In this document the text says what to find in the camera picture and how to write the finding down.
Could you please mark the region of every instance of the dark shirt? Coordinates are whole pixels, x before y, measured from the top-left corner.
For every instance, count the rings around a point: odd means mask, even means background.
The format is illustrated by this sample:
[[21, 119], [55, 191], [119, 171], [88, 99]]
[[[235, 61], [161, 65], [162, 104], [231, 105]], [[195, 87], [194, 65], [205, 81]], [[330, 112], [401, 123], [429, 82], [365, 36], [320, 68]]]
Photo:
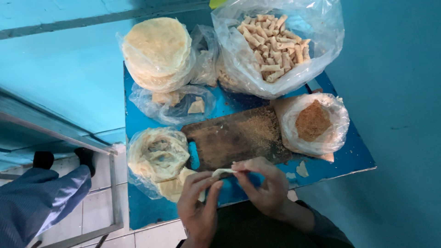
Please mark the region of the dark shirt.
[[296, 203], [313, 212], [315, 225], [311, 233], [304, 234], [291, 225], [265, 216], [246, 201], [217, 210], [217, 231], [210, 247], [353, 248], [346, 235], [328, 218], [303, 201]]

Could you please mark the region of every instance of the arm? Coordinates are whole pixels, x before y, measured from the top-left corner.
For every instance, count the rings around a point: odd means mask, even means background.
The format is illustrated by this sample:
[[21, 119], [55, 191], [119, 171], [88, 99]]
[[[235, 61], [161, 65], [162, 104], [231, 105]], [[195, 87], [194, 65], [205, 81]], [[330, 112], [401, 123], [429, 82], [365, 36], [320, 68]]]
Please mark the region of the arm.
[[[265, 215], [288, 223], [303, 233], [331, 237], [350, 244], [345, 234], [328, 218], [301, 201], [288, 199], [288, 180], [285, 174], [263, 157], [233, 164], [239, 184], [250, 201]], [[258, 172], [265, 177], [258, 189], [249, 181], [246, 173]]]

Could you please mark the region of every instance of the person's leg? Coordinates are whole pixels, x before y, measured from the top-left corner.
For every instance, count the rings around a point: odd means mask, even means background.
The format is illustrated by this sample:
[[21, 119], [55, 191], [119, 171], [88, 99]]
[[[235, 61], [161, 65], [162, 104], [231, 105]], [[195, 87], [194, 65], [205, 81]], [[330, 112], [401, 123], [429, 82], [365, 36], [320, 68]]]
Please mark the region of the person's leg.
[[54, 211], [45, 221], [39, 234], [64, 219], [89, 193], [92, 186], [91, 173], [95, 173], [92, 165], [93, 151], [82, 148], [80, 152], [76, 149], [75, 153], [80, 159], [80, 166], [56, 180], [61, 187], [52, 204]]
[[59, 185], [58, 173], [49, 168], [50, 152], [36, 152], [34, 165], [18, 179], [0, 187], [1, 247], [25, 247], [52, 212]]

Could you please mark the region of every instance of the stack of crepes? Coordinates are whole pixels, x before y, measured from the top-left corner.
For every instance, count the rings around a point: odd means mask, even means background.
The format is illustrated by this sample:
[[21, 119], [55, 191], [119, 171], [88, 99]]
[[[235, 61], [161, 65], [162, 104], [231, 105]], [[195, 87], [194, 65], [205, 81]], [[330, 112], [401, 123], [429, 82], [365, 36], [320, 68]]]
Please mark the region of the stack of crepes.
[[195, 55], [190, 35], [177, 19], [161, 17], [134, 25], [121, 49], [130, 75], [142, 88], [167, 93], [191, 79]]

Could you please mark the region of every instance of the green object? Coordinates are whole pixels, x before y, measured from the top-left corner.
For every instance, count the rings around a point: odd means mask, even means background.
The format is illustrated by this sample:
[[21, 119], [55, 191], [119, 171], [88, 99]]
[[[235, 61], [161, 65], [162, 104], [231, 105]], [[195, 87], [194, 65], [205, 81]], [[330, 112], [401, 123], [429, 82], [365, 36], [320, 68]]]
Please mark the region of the green object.
[[219, 7], [221, 4], [223, 4], [224, 2], [226, 2], [227, 0], [210, 0], [210, 8], [211, 9], [215, 9], [217, 7]]

